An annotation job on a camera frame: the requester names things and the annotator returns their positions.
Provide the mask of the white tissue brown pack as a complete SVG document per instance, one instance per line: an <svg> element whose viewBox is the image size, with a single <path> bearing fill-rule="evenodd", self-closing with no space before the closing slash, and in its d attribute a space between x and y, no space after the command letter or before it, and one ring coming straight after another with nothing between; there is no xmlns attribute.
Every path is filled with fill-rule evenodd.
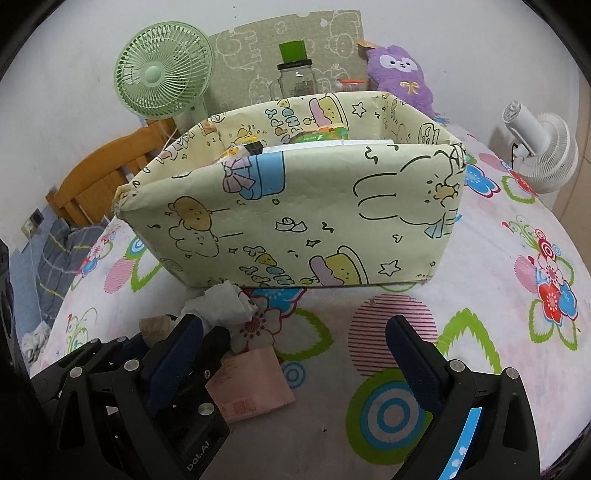
<svg viewBox="0 0 591 480"><path fill-rule="evenodd" d="M193 315L201 320L204 333L214 327L223 327L233 334L246 323L252 321L259 307L249 299L242 289L229 281L208 288L195 298L185 302L178 317L166 314L144 318L139 321L143 340L153 346L165 340L180 321Z"/></svg>

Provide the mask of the cartoon printed storage box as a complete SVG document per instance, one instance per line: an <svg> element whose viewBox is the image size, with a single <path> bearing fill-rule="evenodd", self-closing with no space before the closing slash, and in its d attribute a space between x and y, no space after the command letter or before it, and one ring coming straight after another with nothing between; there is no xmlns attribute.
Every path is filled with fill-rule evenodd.
<svg viewBox="0 0 591 480"><path fill-rule="evenodd" d="M263 147L391 139L216 162L237 138ZM118 188L113 209L191 287L420 283L459 211L462 142L387 92L274 100L201 122Z"/></svg>

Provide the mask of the pink tissue pack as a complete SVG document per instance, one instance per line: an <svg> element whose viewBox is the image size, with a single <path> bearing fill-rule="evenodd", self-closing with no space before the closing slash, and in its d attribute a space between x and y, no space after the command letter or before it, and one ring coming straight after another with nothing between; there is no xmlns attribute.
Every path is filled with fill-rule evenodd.
<svg viewBox="0 0 591 480"><path fill-rule="evenodd" d="M296 402L271 346L224 360L205 387L228 424Z"/></svg>

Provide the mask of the grey plaid blanket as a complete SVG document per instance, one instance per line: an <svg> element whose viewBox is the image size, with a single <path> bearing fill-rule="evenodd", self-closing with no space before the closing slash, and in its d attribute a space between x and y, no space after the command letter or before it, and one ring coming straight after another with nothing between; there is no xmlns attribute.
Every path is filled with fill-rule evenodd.
<svg viewBox="0 0 591 480"><path fill-rule="evenodd" d="M41 320L52 327L83 261L107 224L85 227L57 218L49 228L35 271Z"/></svg>

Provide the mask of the floral tablecloth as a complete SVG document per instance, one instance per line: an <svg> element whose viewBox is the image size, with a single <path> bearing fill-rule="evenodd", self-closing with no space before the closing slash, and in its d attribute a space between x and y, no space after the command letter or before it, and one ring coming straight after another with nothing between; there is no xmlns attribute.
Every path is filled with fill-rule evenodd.
<svg viewBox="0 0 591 480"><path fill-rule="evenodd" d="M391 479L433 419L386 342L388 321L402 315L446 359L474 372L519 372L542 473L590 421L590 275L519 174L466 131L445 129L465 148L466 172L453 232L429 280L191 287L115 214L65 297L41 370L93 339L131 339L142 318L178 314L186 300L229 281L259 312L237 332L226 329L221 365L271 346L295 402L228 424L200 478ZM40 425L24 478L69 479L59 471L69 456L55 438L55 420Z"/></svg>

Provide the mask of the wooden chair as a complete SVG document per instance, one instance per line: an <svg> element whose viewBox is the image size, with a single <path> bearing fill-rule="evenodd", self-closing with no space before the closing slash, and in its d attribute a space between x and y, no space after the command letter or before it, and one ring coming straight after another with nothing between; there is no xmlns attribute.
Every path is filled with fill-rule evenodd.
<svg viewBox="0 0 591 480"><path fill-rule="evenodd" d="M110 219L116 189L148 164L173 131L171 119L149 120L133 133L98 148L47 193L49 206L57 217L77 226Z"/></svg>

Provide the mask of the yellow cartoon pouch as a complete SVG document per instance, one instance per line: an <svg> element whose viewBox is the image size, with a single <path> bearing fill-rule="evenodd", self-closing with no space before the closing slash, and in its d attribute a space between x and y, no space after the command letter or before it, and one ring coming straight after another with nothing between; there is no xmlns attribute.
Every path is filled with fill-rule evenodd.
<svg viewBox="0 0 591 480"><path fill-rule="evenodd" d="M222 162L229 159L240 158L243 156L256 155L263 152L263 142L259 137L249 135L240 137L233 142L228 149L224 150L221 155L217 157L216 162Z"/></svg>

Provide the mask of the white standing fan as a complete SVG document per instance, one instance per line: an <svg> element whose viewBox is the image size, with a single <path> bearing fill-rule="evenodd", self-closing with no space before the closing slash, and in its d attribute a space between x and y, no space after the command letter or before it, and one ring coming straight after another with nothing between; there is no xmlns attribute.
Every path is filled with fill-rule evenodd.
<svg viewBox="0 0 591 480"><path fill-rule="evenodd" d="M579 160L576 138L566 121L554 113L534 115L519 101L505 107L502 119L516 141L520 176L539 194L562 189Z"/></svg>

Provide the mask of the green desk fan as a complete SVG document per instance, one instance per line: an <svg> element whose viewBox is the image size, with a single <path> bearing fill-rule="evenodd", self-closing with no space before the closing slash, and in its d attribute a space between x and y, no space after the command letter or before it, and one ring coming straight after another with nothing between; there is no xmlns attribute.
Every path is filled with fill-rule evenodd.
<svg viewBox="0 0 591 480"><path fill-rule="evenodd" d="M204 96L213 68L207 35L184 22L159 22L139 31L119 54L115 92L135 115L171 119L183 134L207 119Z"/></svg>

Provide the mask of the cartoon printed cardboard backboard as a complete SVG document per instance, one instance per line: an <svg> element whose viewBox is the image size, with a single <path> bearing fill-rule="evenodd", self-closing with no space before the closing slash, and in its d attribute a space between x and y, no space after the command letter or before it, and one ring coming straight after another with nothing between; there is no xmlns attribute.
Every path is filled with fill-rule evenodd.
<svg viewBox="0 0 591 480"><path fill-rule="evenodd" d="M305 70L314 74L318 93L331 92L339 80L363 80L362 38L359 10L290 14L216 33L209 37L214 71L204 95L208 112L269 101L270 84L280 78L283 63L307 60Z"/></svg>

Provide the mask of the purple plush toy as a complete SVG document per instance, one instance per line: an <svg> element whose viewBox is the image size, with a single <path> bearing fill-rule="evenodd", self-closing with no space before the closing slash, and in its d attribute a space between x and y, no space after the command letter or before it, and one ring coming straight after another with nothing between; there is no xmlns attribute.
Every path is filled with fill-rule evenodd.
<svg viewBox="0 0 591 480"><path fill-rule="evenodd" d="M379 46L360 39L358 46L367 58L369 82L375 90L389 92L434 119L434 96L420 64L398 46Z"/></svg>

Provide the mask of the glass mason jar mug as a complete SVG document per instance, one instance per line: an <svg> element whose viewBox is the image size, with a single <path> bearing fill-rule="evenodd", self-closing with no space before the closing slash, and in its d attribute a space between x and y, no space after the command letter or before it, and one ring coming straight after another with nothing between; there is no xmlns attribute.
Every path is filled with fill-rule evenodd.
<svg viewBox="0 0 591 480"><path fill-rule="evenodd" d="M277 83L281 97L303 97L318 92L311 59L281 63L277 65L277 71L280 73Z"/></svg>

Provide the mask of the cotton swab container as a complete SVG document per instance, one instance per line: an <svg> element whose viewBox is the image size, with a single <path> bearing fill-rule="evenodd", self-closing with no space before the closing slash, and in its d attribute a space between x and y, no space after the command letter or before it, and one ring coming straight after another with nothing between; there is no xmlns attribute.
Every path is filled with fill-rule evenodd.
<svg viewBox="0 0 591 480"><path fill-rule="evenodd" d="M335 92L358 92L367 90L367 81L363 79L337 79Z"/></svg>

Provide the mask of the green cup on jar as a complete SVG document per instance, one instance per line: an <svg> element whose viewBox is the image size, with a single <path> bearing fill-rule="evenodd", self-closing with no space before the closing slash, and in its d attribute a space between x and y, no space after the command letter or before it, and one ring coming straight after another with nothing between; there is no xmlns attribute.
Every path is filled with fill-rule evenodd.
<svg viewBox="0 0 591 480"><path fill-rule="evenodd" d="M279 45L280 56L283 63L293 63L308 59L307 48L304 40L284 42Z"/></svg>

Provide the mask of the wall socket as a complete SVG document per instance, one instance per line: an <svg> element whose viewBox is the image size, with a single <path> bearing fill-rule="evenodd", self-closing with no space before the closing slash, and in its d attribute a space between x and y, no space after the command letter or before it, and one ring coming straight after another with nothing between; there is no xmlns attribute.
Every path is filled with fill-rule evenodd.
<svg viewBox="0 0 591 480"><path fill-rule="evenodd" d="M42 212L39 209L36 209L23 223L21 227L21 232L27 240L31 239L31 237L35 234L39 226L42 224L43 220L44 216Z"/></svg>

